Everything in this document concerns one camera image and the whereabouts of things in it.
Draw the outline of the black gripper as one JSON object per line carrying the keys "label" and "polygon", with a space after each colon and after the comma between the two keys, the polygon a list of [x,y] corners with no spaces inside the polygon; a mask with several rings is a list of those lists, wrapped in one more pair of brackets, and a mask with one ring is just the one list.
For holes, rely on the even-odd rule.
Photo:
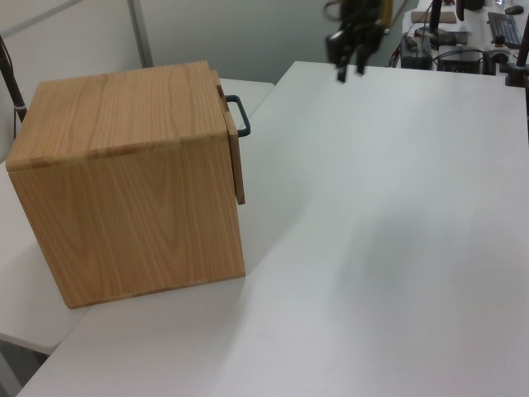
{"label": "black gripper", "polygon": [[338,32],[325,39],[327,60],[336,63],[337,80],[346,82],[350,57],[356,55],[356,73],[363,75],[365,65],[384,38],[385,25],[374,22],[346,23]]}

